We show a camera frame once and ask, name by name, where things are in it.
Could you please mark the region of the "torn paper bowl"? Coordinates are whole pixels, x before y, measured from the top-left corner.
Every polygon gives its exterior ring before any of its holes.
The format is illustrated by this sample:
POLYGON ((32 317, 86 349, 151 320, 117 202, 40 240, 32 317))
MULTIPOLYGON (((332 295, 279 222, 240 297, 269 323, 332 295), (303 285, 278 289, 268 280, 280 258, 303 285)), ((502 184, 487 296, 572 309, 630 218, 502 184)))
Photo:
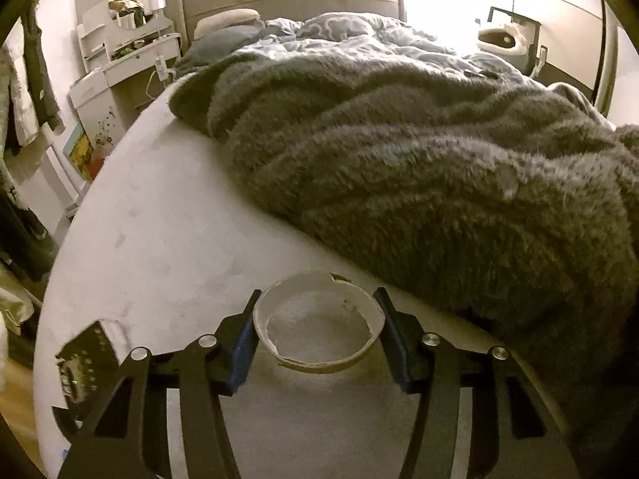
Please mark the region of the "torn paper bowl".
POLYGON ((278 364, 306 374, 351 368, 385 326, 385 313, 370 293, 316 270, 273 284, 258 298, 252 319, 260 342, 278 364))

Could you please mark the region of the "black snack packet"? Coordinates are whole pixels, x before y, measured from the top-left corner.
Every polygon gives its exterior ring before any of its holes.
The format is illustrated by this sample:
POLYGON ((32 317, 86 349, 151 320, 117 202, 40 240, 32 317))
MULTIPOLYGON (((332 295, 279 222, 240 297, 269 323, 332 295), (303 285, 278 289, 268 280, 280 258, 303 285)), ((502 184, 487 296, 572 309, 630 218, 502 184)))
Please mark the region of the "black snack packet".
POLYGON ((123 326, 99 319, 69 340, 55 355, 66 408, 75 423, 88 415, 131 350, 123 326))

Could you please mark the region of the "dark grey fluffy blanket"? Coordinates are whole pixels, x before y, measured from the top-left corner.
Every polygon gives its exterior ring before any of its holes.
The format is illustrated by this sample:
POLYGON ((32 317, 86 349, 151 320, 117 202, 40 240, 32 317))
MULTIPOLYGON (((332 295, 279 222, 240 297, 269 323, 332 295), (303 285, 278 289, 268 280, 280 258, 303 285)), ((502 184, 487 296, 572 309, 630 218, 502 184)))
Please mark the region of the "dark grey fluffy blanket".
POLYGON ((169 106, 264 210, 513 347, 574 433, 636 414, 635 127, 546 89, 328 54, 239 54, 169 106))

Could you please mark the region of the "colourful picture board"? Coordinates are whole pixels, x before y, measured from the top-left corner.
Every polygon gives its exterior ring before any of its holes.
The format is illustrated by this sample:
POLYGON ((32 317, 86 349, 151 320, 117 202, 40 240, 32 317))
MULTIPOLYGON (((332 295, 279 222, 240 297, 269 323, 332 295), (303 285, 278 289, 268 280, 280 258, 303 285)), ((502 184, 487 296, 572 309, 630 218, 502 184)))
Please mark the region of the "colourful picture board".
POLYGON ((77 172, 88 182, 93 182, 103 166, 104 159, 97 153, 90 137, 77 122, 67 139, 63 153, 77 172))

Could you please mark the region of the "grey-blue pillow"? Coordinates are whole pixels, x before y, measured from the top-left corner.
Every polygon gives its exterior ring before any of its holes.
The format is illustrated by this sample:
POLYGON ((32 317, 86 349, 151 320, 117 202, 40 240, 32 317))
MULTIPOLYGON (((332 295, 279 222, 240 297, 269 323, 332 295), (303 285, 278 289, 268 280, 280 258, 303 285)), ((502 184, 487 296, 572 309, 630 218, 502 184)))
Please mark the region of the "grey-blue pillow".
POLYGON ((236 25, 207 32, 194 40, 186 53, 175 63, 177 78, 219 62, 236 50, 261 39, 268 29, 257 25, 236 25))

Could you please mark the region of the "blue patterned duvet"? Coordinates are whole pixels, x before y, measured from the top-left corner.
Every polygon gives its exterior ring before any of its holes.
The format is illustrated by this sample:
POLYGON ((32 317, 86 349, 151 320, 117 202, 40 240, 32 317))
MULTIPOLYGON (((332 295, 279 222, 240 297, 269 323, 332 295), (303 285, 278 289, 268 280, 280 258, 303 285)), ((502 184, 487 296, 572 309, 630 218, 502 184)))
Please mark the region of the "blue patterned duvet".
POLYGON ((328 12, 304 22, 275 18, 274 30, 239 48, 273 59, 292 55, 339 55, 356 61, 414 64, 429 73, 455 79, 478 78, 540 89, 500 57, 482 51, 460 54, 434 36, 398 18, 375 13, 328 12))

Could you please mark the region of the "white dressing table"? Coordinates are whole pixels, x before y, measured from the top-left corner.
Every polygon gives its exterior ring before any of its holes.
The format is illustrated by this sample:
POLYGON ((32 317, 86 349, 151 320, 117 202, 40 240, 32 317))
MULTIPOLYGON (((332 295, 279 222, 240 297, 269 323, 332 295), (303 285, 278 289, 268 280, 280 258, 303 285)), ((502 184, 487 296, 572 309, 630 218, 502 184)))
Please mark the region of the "white dressing table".
MULTIPOLYGON (((158 54, 169 68, 181 56, 181 36, 159 11, 137 29, 120 28, 99 3, 82 15, 77 38, 85 76, 69 89, 73 108, 97 153, 110 154, 152 102, 145 94, 158 54)), ((163 93, 154 80, 151 92, 163 93)))

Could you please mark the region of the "cream pillow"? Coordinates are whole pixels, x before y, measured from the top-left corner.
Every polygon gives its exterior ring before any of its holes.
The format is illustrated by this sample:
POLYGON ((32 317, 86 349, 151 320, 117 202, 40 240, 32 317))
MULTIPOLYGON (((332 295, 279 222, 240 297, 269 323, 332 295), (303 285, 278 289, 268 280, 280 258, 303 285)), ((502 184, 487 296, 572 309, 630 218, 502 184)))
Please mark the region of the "cream pillow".
POLYGON ((222 28, 236 25, 251 24, 261 20, 261 15, 254 9, 231 9, 202 18, 196 24, 193 39, 199 40, 203 36, 216 32, 222 28))

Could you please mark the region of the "olive green jacket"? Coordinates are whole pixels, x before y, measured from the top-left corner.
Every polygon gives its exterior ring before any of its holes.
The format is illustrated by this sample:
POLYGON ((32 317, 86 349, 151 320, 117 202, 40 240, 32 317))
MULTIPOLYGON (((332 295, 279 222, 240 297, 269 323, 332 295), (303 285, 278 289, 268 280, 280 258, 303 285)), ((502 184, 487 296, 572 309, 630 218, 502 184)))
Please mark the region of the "olive green jacket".
POLYGON ((21 15, 28 90, 39 125, 47 125, 52 132, 56 132, 63 125, 63 120, 43 55, 42 30, 37 22, 38 4, 39 0, 30 0, 21 15))

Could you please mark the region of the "small table lamp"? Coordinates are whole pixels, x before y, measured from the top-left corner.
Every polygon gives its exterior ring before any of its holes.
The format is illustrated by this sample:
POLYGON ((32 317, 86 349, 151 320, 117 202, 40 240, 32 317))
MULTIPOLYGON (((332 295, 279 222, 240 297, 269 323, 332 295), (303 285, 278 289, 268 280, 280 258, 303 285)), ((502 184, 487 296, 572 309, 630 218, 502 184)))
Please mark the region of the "small table lamp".
POLYGON ((148 14, 155 14, 166 7, 166 0, 145 0, 148 14))

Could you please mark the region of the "mirrored wardrobe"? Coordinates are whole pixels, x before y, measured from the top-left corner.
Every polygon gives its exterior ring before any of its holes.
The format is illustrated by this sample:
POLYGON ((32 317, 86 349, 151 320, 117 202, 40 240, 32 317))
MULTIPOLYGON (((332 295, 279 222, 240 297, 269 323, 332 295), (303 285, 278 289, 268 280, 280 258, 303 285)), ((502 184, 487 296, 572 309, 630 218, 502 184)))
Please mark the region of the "mirrored wardrobe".
POLYGON ((609 113, 619 58, 617 21, 604 0, 588 10, 569 0, 512 0, 491 6, 488 24, 512 23, 528 40, 516 63, 542 84, 565 82, 609 113))

